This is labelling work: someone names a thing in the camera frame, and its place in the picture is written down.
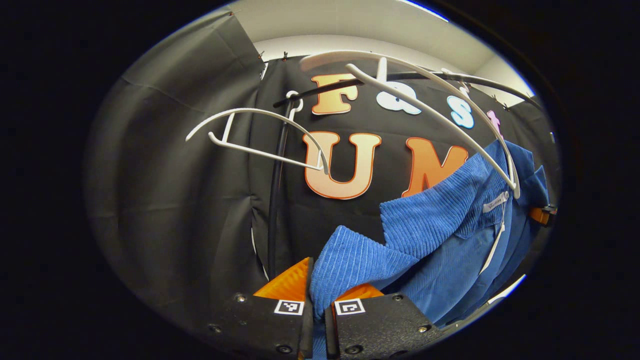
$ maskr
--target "blue corduroy shirt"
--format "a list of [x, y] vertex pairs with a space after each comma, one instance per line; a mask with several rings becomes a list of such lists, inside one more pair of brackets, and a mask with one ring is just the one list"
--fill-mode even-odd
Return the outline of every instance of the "blue corduroy shirt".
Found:
[[541, 167], [534, 171], [530, 152], [512, 153], [512, 157], [518, 167], [518, 175], [521, 177], [520, 186], [527, 191], [513, 202], [511, 234], [508, 238], [503, 238], [506, 240], [506, 244], [502, 245], [506, 246], [504, 256], [490, 264], [467, 294], [445, 316], [435, 322], [437, 326], [468, 317], [494, 296], [526, 257], [531, 243], [540, 230], [541, 225], [529, 218], [529, 208], [543, 207], [548, 204], [544, 169]]
[[[516, 203], [503, 178], [476, 154], [434, 187], [380, 204], [385, 245], [339, 226], [318, 257], [311, 278], [316, 320], [338, 296], [368, 282], [383, 289], [395, 281], [397, 284], [389, 288], [395, 286], [426, 314], [431, 311], [437, 318], [462, 300], [474, 287], [503, 219], [505, 229], [500, 237], [511, 237], [514, 204], [530, 204], [531, 197], [539, 194], [546, 199], [543, 170], [529, 171], [533, 168], [531, 152], [506, 143], [521, 182], [522, 195]], [[506, 171], [504, 151], [497, 140], [485, 151]], [[485, 204], [504, 192], [509, 194], [506, 201], [483, 212]], [[494, 250], [489, 267], [483, 270], [487, 277], [499, 270], [495, 264], [502, 263], [507, 251], [502, 243]], [[412, 268], [427, 256], [429, 261]], [[409, 269], [414, 276], [403, 280]], [[316, 338], [315, 343], [320, 345], [320, 340]], [[314, 346], [316, 351], [324, 353], [323, 348]], [[317, 353], [318, 358], [323, 356], [321, 353]]]

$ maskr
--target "ceiling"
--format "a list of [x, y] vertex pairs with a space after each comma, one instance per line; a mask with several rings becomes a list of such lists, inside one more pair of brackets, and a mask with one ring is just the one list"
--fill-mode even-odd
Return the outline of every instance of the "ceiling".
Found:
[[252, 42], [347, 35], [397, 44], [474, 74], [495, 55], [466, 31], [399, 0], [238, 0], [228, 6]]

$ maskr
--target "white plastic hanger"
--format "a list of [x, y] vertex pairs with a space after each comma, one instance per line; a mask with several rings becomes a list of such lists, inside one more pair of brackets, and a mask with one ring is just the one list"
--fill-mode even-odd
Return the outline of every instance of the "white plastic hanger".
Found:
[[[406, 61], [403, 61], [397, 58], [392, 58], [389, 56], [376, 54], [376, 53], [367, 53], [364, 51], [348, 51], [348, 50], [331, 51], [328, 53], [321, 53], [321, 54], [306, 56], [300, 60], [300, 68], [302, 71], [308, 71], [310, 69], [313, 69], [321, 65], [326, 65], [326, 64], [334, 63], [338, 61], [348, 61], [348, 60], [356, 60], [356, 59], [378, 60], [378, 75], [381, 79], [372, 78], [371, 76], [365, 74], [360, 69], [358, 69], [358, 67], [356, 67], [355, 65], [347, 64], [346, 65], [347, 70], [349, 70], [349, 72], [352, 73], [354, 77], [356, 77], [358, 80], [362, 81], [365, 84], [373, 85], [376, 88], [379, 88], [384, 92], [394, 95], [397, 98], [415, 106], [418, 109], [421, 109], [423, 111], [426, 111], [432, 114], [437, 119], [437, 121], [439, 121], [443, 126], [449, 128], [452, 132], [456, 133], [458, 136], [460, 136], [460, 138], [465, 143], [467, 143], [467, 145], [471, 146], [471, 148], [476, 150], [482, 157], [484, 157], [489, 162], [489, 164], [498, 172], [498, 174], [505, 180], [505, 182], [507, 182], [509, 187], [513, 190], [514, 199], [520, 198], [520, 182], [518, 180], [518, 173], [513, 164], [511, 153], [509, 152], [509, 149], [507, 148], [507, 145], [504, 143], [504, 140], [500, 136], [500, 133], [498, 132], [498, 130], [493, 126], [493, 124], [491, 123], [491, 120], [480, 109], [480, 107], [478, 107], [478, 105], [476, 105], [467, 96], [465, 96], [463, 92], [456, 89], [454, 86], [444, 81], [440, 77], [436, 76], [435, 74], [432, 74], [431, 72], [424, 70], [421, 67], [418, 67], [416, 65], [413, 65], [411, 63], [408, 63]], [[392, 63], [404, 65], [414, 70], [418, 74], [421, 74], [424, 77], [435, 81], [436, 83], [438, 83], [439, 85], [447, 89], [450, 93], [456, 96], [466, 97], [472, 110], [477, 115], [479, 115], [480, 118], [487, 124], [487, 126], [491, 129], [492, 133], [494, 134], [496, 139], [498, 139], [502, 148], [504, 149], [504, 153], [506, 154], [506, 158], [507, 158], [509, 175], [505, 174], [504, 171], [495, 162], [495, 160], [493, 160], [493, 158], [489, 156], [489, 154], [487, 154], [486, 151], [484, 151], [484, 149], [473, 138], [471, 138], [471, 136], [466, 134], [456, 124], [452, 123], [449, 119], [445, 118], [442, 114], [430, 108], [427, 104], [423, 103], [422, 101], [415, 99], [413, 97], [407, 96], [401, 91], [386, 84], [384, 80], [386, 80], [387, 71], [381, 70], [381, 67], [386, 68], [386, 64], [388, 61], [391, 61]]]
[[[297, 95], [298, 93], [295, 92], [295, 91], [288, 92], [287, 93], [287, 98], [290, 97], [291, 95], [294, 95], [294, 94]], [[213, 115], [211, 117], [208, 117], [204, 121], [199, 123], [196, 127], [193, 128], [193, 130], [191, 130], [191, 132], [187, 135], [187, 137], [186, 137], [186, 139], [184, 141], [185, 142], [189, 141], [189, 139], [191, 139], [191, 137], [198, 130], [200, 130], [200, 128], [202, 128], [206, 124], [212, 122], [213, 120], [216, 120], [216, 119], [219, 119], [221, 117], [225, 117], [225, 116], [229, 115], [229, 118], [227, 120], [227, 126], [225, 127], [225, 132], [223, 133], [221, 140], [216, 138], [216, 135], [214, 135], [212, 132], [209, 131], [209, 138], [215, 144], [220, 145], [220, 146], [224, 146], [224, 147], [228, 147], [228, 148], [231, 148], [231, 149], [236, 149], [236, 150], [240, 150], [240, 151], [244, 151], [244, 152], [249, 152], [251, 154], [256, 154], [256, 155], [259, 155], [259, 156], [264, 156], [266, 158], [276, 159], [276, 160], [280, 160], [280, 161], [283, 161], [283, 162], [286, 162], [286, 163], [299, 165], [299, 166], [302, 166], [302, 167], [312, 168], [314, 170], [323, 170], [324, 173], [326, 175], [328, 175], [329, 174], [329, 165], [328, 165], [328, 162], [326, 160], [326, 156], [324, 155], [324, 151], [322, 150], [322, 148], [320, 148], [320, 144], [317, 142], [316, 138], [314, 138], [313, 135], [311, 135], [304, 127], [296, 124], [293, 121], [295, 113], [297, 113], [300, 110], [302, 110], [302, 107], [303, 107], [303, 102], [302, 102], [302, 99], [300, 99], [300, 105], [295, 109], [291, 109], [291, 112], [289, 113], [289, 118], [286, 118], [286, 117], [284, 117], [284, 116], [282, 116], [280, 114], [272, 113], [271, 111], [266, 111], [266, 110], [257, 109], [257, 108], [236, 108], [236, 109], [223, 111], [221, 113], [217, 113], [217, 114], [215, 114], [215, 115]], [[309, 164], [306, 164], [306, 163], [301, 163], [299, 161], [287, 159], [287, 158], [284, 158], [282, 156], [270, 154], [268, 152], [251, 149], [250, 147], [245, 147], [245, 146], [240, 146], [240, 145], [236, 145], [236, 144], [233, 144], [233, 143], [229, 143], [227, 141], [227, 138], [229, 136], [229, 131], [231, 130], [231, 124], [234, 121], [234, 116], [236, 115], [236, 113], [258, 113], [258, 114], [263, 114], [263, 115], [269, 115], [269, 116], [272, 116], [272, 117], [274, 117], [274, 118], [276, 118], [278, 120], [286, 122], [287, 124], [295, 127], [296, 129], [299, 129], [300, 131], [305, 133], [311, 139], [311, 141], [313, 141], [313, 143], [317, 146], [318, 154], [319, 154], [318, 155], [317, 165], [313, 166], [313, 165], [309, 165]]]

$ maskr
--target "hanger hook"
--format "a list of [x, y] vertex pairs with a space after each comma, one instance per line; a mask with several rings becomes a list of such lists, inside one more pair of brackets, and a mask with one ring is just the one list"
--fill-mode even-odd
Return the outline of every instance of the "hanger hook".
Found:
[[[291, 95], [298, 95], [298, 92], [294, 90], [287, 92], [287, 99], [290, 99]], [[295, 109], [291, 109], [291, 111], [295, 111], [296, 113], [302, 110], [302, 107], [304, 106], [304, 102], [302, 102], [302, 99], [298, 99], [298, 100], [300, 100], [300, 105], [298, 105], [298, 107]]]

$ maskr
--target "letter s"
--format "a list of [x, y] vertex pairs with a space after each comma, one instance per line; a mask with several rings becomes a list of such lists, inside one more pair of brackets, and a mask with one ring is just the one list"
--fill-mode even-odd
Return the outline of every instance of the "letter s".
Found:
[[466, 127], [467, 129], [471, 129], [474, 126], [474, 117], [471, 116], [471, 106], [469, 106], [466, 101], [459, 97], [449, 96], [447, 98], [447, 104], [449, 104], [449, 107], [453, 110], [451, 117], [457, 125]]

